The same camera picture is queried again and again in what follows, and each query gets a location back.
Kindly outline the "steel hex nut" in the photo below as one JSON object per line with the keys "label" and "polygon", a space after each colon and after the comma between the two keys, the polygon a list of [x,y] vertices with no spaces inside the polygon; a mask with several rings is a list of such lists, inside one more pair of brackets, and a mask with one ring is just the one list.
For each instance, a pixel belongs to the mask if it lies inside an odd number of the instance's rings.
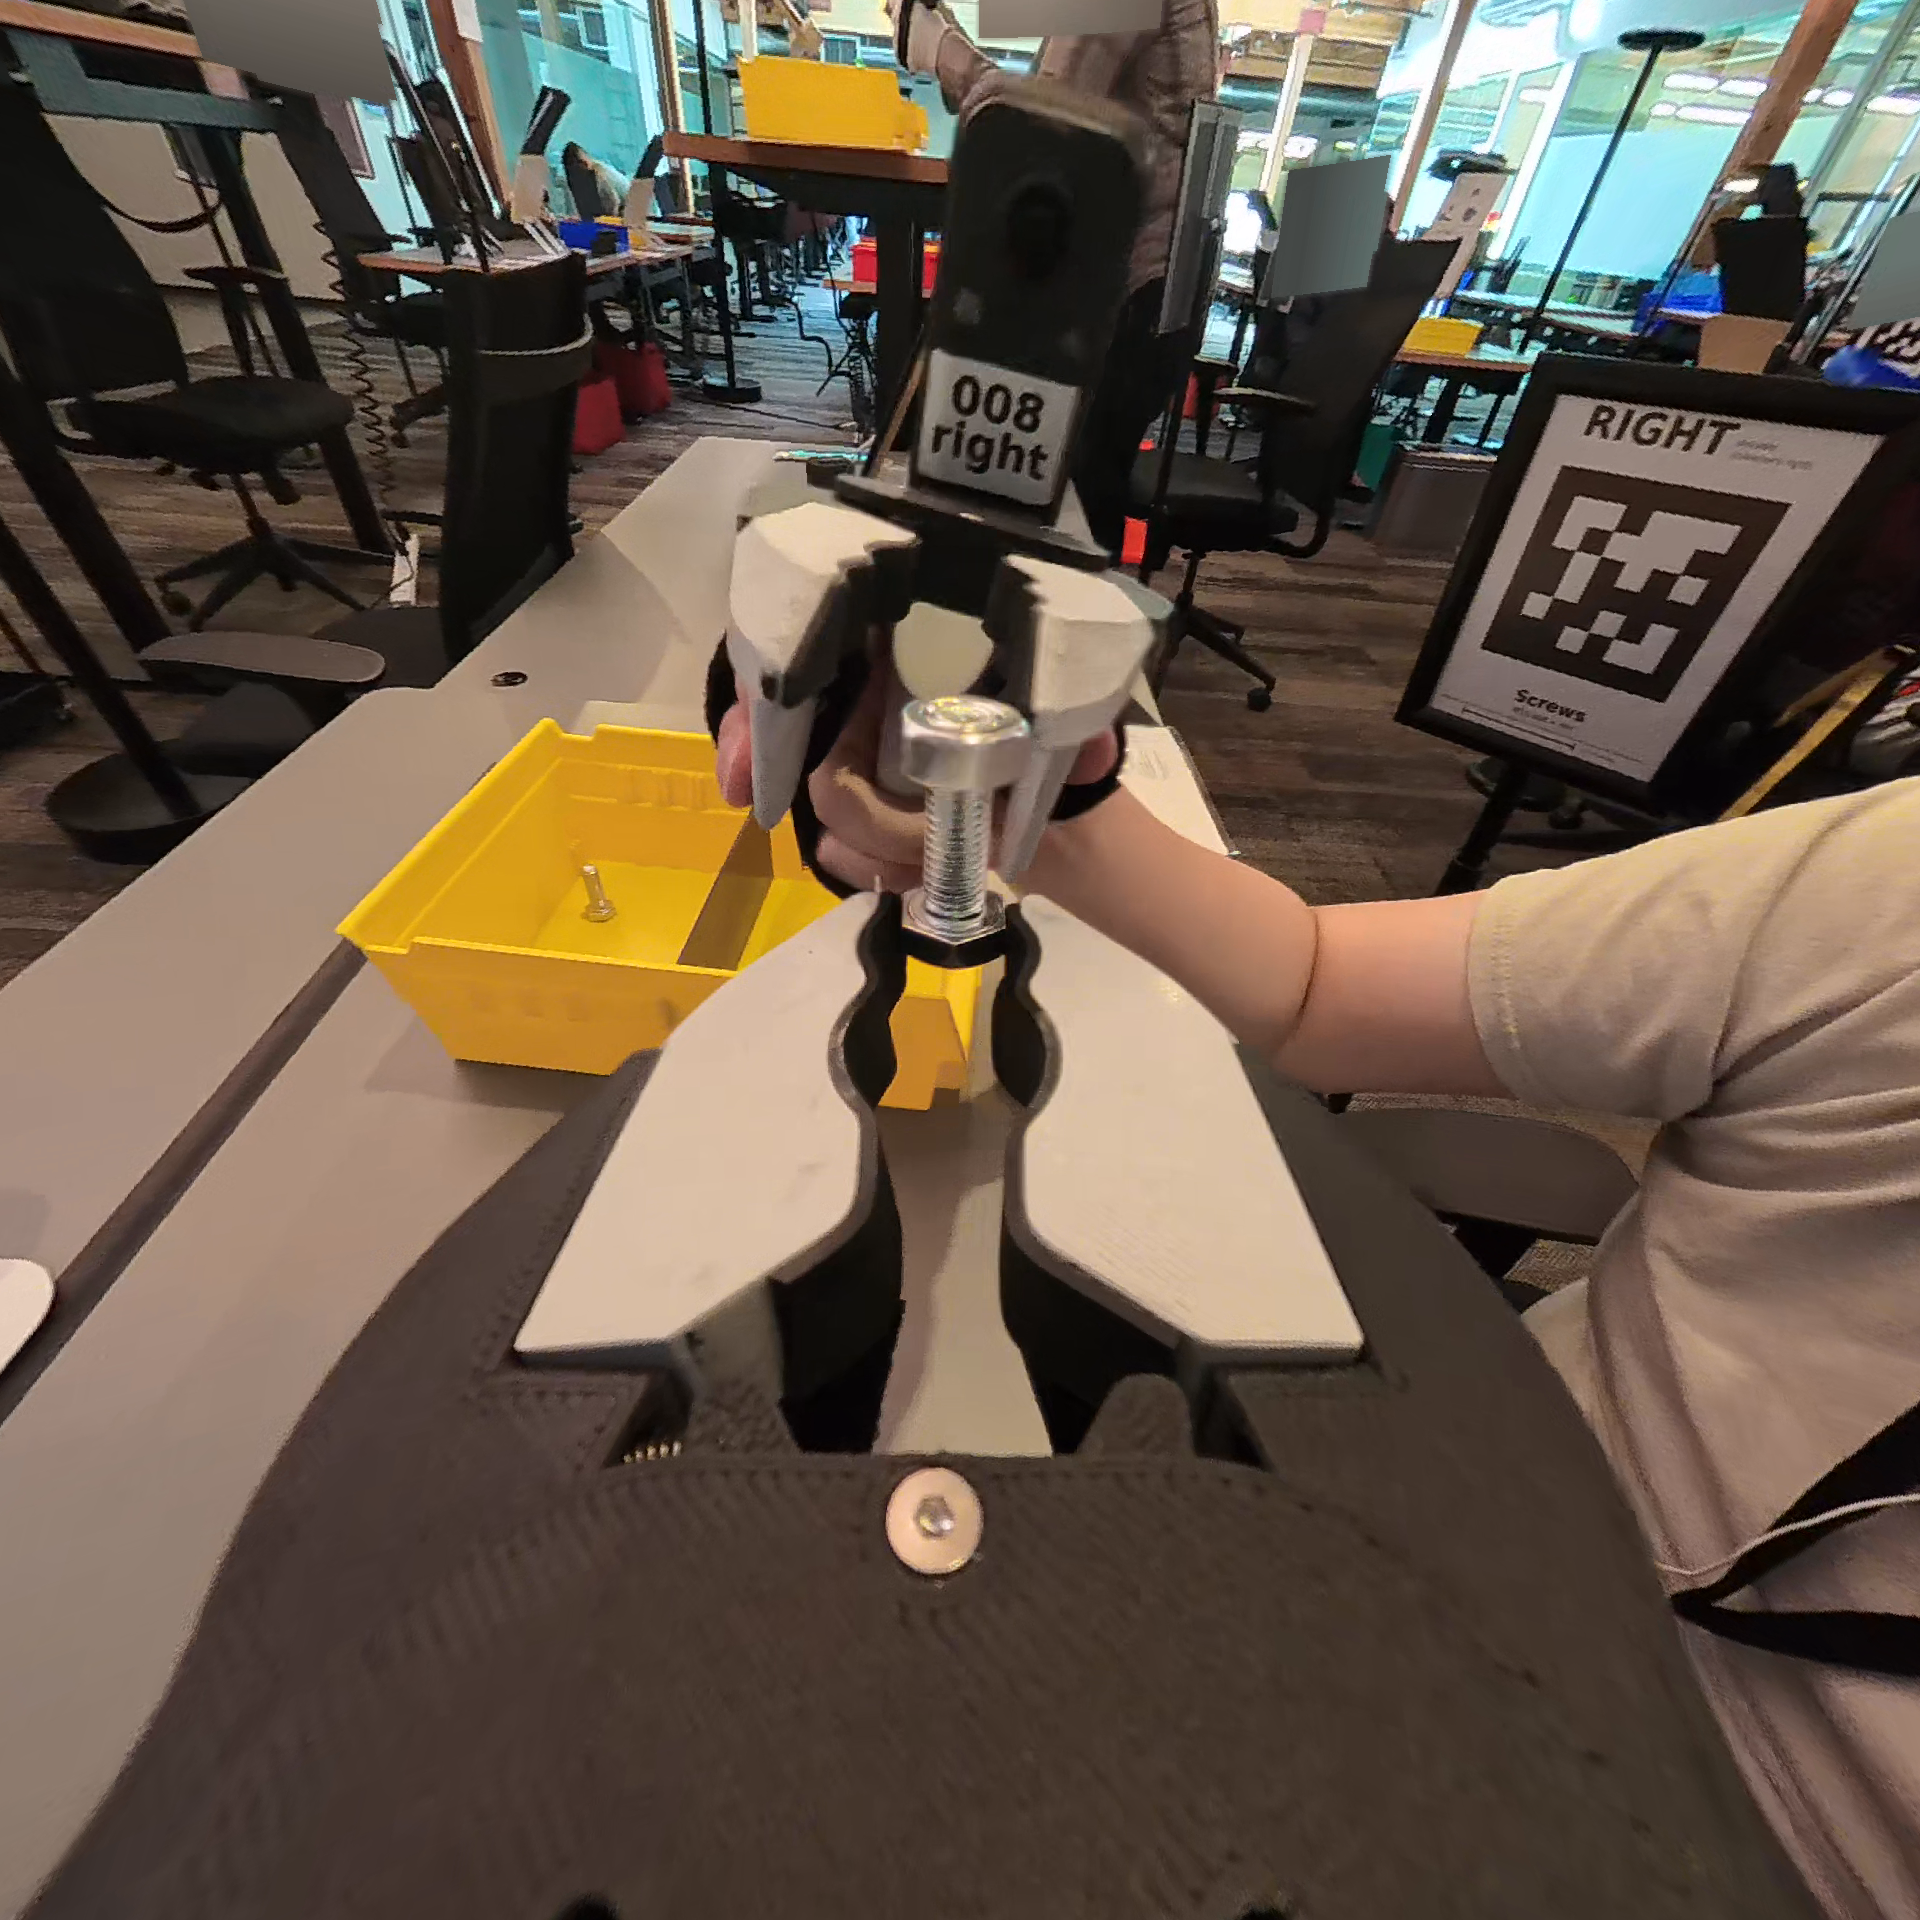
{"label": "steel hex nut", "polygon": [[966,973],[1001,961],[1009,951],[1009,902],[991,891],[968,921],[940,921],[926,895],[910,891],[899,900],[899,948],[910,961],[933,969]]}

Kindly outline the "person's right hand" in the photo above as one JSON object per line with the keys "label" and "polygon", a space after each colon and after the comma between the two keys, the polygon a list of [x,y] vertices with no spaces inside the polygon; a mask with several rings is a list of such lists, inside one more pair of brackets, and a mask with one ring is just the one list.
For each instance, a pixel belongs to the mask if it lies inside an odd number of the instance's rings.
{"label": "person's right hand", "polygon": [[[920,884],[923,798],[899,799],[880,784],[880,739],[888,720],[899,720],[903,685],[884,669],[847,704],[821,700],[818,722],[835,722],[829,745],[807,758],[807,784],[787,808],[802,863],[829,895],[910,895]],[[724,802],[753,806],[753,717],[740,688],[705,688],[705,727],[715,739],[715,779]],[[1051,806],[1054,825],[1069,825],[1121,792],[1125,742],[1121,727],[1096,733],[1079,750],[1069,783]]]}

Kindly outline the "yellow plastic bin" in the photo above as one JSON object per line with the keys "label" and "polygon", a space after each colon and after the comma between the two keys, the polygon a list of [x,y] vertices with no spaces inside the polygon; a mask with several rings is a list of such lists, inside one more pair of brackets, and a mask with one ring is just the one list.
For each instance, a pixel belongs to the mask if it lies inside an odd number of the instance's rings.
{"label": "yellow plastic bin", "polygon": [[[740,973],[675,967],[750,808],[700,733],[538,722],[361,900],[341,936],[461,1064],[606,1076],[842,900],[772,827],[777,883]],[[584,919],[596,863],[612,924]]]}
{"label": "yellow plastic bin", "polygon": [[877,67],[757,53],[737,81],[755,141],[918,158],[929,140],[926,113]]}

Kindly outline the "black floor lamp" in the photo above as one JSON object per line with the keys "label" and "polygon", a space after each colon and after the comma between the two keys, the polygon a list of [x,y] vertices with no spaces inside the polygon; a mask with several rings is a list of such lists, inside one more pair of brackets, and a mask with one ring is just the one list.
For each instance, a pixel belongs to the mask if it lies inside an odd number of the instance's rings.
{"label": "black floor lamp", "polygon": [[1555,269],[1549,276],[1549,280],[1542,283],[1542,300],[1540,307],[1547,307],[1553,303],[1553,295],[1557,292],[1560,278],[1568,276],[1570,262],[1572,262],[1572,252],[1598,208],[1600,190],[1614,167],[1614,158],[1621,150],[1625,137],[1633,128],[1633,118],[1648,94],[1648,85],[1655,78],[1655,69],[1661,59],[1676,58],[1676,53],[1694,53],[1696,47],[1702,47],[1702,32],[1701,30],[1676,30],[1676,27],[1639,27],[1639,30],[1627,30],[1619,36],[1619,47],[1627,53],[1639,58],[1639,69],[1633,77],[1629,94],[1619,113],[1619,121],[1609,134],[1609,141],[1598,160],[1598,173],[1595,180],[1589,183],[1579,210],[1570,224],[1570,232],[1564,238],[1564,249],[1555,259]]}

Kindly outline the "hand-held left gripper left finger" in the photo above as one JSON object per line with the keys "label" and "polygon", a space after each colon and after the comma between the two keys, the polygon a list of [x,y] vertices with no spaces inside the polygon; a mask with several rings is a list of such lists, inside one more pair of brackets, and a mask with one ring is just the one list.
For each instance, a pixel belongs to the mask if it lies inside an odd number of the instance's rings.
{"label": "hand-held left gripper left finger", "polygon": [[860,895],[658,1052],[531,1300],[554,1369],[881,1369],[903,1322],[880,1102],[899,900]]}

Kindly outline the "black bin divider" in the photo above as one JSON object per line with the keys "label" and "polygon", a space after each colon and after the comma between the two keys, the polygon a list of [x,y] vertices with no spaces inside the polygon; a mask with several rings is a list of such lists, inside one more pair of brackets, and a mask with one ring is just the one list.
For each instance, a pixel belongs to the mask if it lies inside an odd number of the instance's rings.
{"label": "black bin divider", "polygon": [[675,967],[684,973],[740,973],[772,883],[772,834],[750,814],[705,891]]}

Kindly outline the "framed black-white marker sign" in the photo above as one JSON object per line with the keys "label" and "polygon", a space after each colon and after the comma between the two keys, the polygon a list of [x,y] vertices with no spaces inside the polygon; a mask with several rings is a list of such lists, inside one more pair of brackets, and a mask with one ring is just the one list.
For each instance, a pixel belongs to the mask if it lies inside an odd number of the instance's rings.
{"label": "framed black-white marker sign", "polygon": [[1676,806],[1839,661],[1845,578],[1910,480],[1910,389],[1540,357],[1398,722]]}

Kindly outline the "black pole with round base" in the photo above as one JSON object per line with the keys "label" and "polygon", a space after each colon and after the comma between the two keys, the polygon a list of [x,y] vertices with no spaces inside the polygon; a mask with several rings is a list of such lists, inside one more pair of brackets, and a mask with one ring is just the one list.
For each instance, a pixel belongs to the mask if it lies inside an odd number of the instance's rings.
{"label": "black pole with round base", "polygon": [[229,794],[217,783],[192,783],[168,758],[9,524],[2,524],[2,584],[119,742],[115,756],[51,789],[44,799],[51,821],[83,853],[104,863],[160,861],[204,827]]}

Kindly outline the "red floor bin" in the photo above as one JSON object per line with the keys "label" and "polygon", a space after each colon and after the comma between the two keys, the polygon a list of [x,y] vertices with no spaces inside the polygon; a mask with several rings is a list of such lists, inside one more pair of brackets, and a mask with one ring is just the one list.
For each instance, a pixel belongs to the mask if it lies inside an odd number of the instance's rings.
{"label": "red floor bin", "polygon": [[597,457],[622,443],[631,423],[669,406],[666,360],[656,342],[597,339],[574,392],[572,450]]}

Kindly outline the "black wheeled sign stand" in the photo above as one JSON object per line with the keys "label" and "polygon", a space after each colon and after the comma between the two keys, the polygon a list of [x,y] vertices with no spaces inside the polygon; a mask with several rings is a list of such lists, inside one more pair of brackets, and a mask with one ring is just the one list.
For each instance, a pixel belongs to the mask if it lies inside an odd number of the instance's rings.
{"label": "black wheeled sign stand", "polygon": [[1496,756],[1466,767],[1483,806],[1452,852],[1434,896],[1476,895],[1492,883],[1501,852],[1602,858],[1636,847],[1674,825],[1636,802],[1598,798]]}

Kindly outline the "black office chair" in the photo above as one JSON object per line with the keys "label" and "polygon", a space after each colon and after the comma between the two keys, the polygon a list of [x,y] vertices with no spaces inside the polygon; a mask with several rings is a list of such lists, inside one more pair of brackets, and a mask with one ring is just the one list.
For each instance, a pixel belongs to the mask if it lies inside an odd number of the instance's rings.
{"label": "black office chair", "polygon": [[214,632],[144,654],[214,696],[163,750],[182,773],[257,779],[353,700],[436,688],[572,561],[572,430],[591,367],[579,254],[441,283],[447,459],[438,595],[317,638]]}
{"label": "black office chair", "polygon": [[72,167],[29,89],[2,78],[2,346],[25,400],[61,454],[168,468],[233,493],[246,536],[154,578],[157,607],[191,632],[246,590],[317,590],[356,600],[327,561],[377,554],[286,536],[257,489],[297,501],[286,459],[348,430],[349,402],[322,381],[192,375],[163,290]]}
{"label": "black office chair", "polygon": [[1165,423],[1161,443],[1138,454],[1128,517],[1143,524],[1140,584],[1172,555],[1188,559],[1150,685],[1165,685],[1188,639],[1250,676],[1247,705],[1275,704],[1275,672],[1243,647],[1243,629],[1195,604],[1201,561],[1217,555],[1316,559],[1353,482],[1374,392],[1414,324],[1452,269],[1458,243],[1384,236],[1359,290],[1296,295],[1272,307],[1243,367],[1195,360],[1201,402],[1224,402],[1259,436],[1237,463],[1201,448],[1180,450]]}

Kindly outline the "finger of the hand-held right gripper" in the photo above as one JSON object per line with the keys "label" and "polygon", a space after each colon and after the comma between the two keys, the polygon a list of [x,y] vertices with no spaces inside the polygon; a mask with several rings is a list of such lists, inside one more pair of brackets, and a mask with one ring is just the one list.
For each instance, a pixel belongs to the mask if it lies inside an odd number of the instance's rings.
{"label": "finger of the hand-held right gripper", "polygon": [[753,519],[735,541],[728,658],[747,688],[753,812],[764,830],[791,808],[821,700],[871,632],[912,607],[920,541],[847,504],[807,501]]}
{"label": "finger of the hand-held right gripper", "polygon": [[1109,733],[1165,632],[1165,604],[1114,572],[1000,561],[991,590],[992,663],[1031,745],[1004,799],[997,872],[1021,878],[1080,750]]}

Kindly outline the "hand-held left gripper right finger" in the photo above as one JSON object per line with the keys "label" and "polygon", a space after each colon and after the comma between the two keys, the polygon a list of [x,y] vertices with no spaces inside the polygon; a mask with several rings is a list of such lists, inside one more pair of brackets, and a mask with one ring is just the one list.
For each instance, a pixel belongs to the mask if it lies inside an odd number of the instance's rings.
{"label": "hand-held left gripper right finger", "polygon": [[1004,1160],[1018,1253],[1177,1366],[1347,1366],[1362,1326],[1235,1040],[1165,973],[1032,900],[1004,976],[1038,1088]]}

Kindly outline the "wooden-top work table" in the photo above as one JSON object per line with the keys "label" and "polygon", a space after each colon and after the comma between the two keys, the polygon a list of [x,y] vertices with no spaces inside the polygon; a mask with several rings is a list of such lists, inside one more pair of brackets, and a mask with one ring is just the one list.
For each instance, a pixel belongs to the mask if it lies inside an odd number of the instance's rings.
{"label": "wooden-top work table", "polygon": [[678,129],[662,137],[662,150],[672,160],[697,160],[710,174],[750,178],[808,210],[855,213],[877,230],[880,407],[881,423],[888,423],[914,367],[923,303],[923,238],[943,232],[948,162],[877,149]]}

